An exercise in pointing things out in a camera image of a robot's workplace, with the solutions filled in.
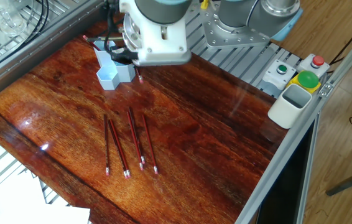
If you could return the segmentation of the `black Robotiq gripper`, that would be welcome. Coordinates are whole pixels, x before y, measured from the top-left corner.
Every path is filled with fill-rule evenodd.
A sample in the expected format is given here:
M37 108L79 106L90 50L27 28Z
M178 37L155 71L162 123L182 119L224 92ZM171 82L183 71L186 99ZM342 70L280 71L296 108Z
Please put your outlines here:
M138 59L138 54L135 52L110 53L110 55L113 61L126 65L131 64L133 60Z

